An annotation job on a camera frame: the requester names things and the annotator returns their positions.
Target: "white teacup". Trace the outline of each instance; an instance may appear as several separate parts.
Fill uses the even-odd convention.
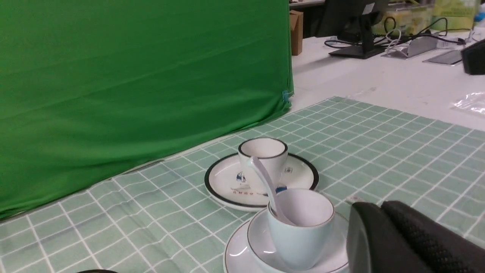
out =
[[[247,164],[252,156],[261,161],[275,187],[278,186],[288,158],[288,146],[283,141],[270,137],[249,139],[239,145],[238,154],[244,178],[254,192],[265,194],[266,186]]]
[[[273,244],[289,268],[308,270],[335,249],[334,206],[324,195],[309,189],[290,188],[276,198],[294,225],[278,220],[268,204]]]

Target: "device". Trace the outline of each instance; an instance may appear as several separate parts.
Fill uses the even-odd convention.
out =
[[[432,64],[439,64],[439,65],[446,65],[446,66],[455,66],[459,62],[461,62],[461,51],[460,50],[451,50],[447,51],[443,54],[438,56],[434,56],[424,61],[425,63],[432,63]]]
[[[382,20],[388,4],[389,0],[326,0],[315,36],[360,41],[360,45],[331,52],[331,56],[367,59],[380,54],[384,49],[374,46],[372,26]]]
[[[469,75],[485,75],[485,40],[461,50],[463,68]]]

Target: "spoon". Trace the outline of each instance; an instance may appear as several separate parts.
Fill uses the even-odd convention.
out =
[[[271,180],[271,177],[270,177],[268,171],[266,170],[264,165],[261,163],[261,161],[257,157],[252,156],[248,161],[248,165],[256,172],[258,177],[265,184],[266,191],[268,192],[268,197],[270,198],[270,205],[271,205],[271,208],[273,209],[273,212],[275,213],[276,217],[280,221],[282,221],[283,223],[293,224],[293,222],[291,222],[288,218],[286,218],[286,216],[283,213],[283,210],[281,209],[279,203],[276,201],[275,185],[273,184],[273,181]]]

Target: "black foam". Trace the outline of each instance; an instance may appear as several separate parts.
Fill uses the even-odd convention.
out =
[[[399,201],[381,206],[410,246],[437,273],[485,273],[485,250]]]
[[[432,273],[377,205],[352,205],[347,236],[350,273]]]

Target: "monitor stand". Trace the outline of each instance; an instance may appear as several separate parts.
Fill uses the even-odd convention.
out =
[[[331,52],[330,56],[368,59],[383,53],[385,49],[374,46],[374,34],[372,33],[371,19],[371,14],[364,14],[357,18],[360,27],[360,39],[362,45],[339,49]]]

